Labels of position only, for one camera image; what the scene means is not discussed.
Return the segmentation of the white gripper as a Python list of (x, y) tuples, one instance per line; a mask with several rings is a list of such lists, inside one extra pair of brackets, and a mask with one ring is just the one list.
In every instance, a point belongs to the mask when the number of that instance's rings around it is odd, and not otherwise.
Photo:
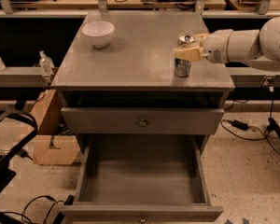
[(211, 63), (226, 63), (228, 61), (228, 42), (232, 32), (232, 29), (227, 29), (217, 30), (210, 35), (197, 34), (194, 38), (198, 42), (203, 42), (203, 48), (199, 46), (179, 47), (174, 49), (175, 57), (180, 60), (199, 62), (203, 58), (204, 49), (206, 58)]

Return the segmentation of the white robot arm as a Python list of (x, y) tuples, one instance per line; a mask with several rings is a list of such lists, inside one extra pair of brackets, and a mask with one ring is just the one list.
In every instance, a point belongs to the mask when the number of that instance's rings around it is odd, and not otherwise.
[(217, 30), (211, 34), (186, 35), (179, 38), (183, 45), (174, 49), (178, 60), (211, 63), (243, 63), (249, 67), (280, 71), (280, 17), (268, 20), (260, 29)]

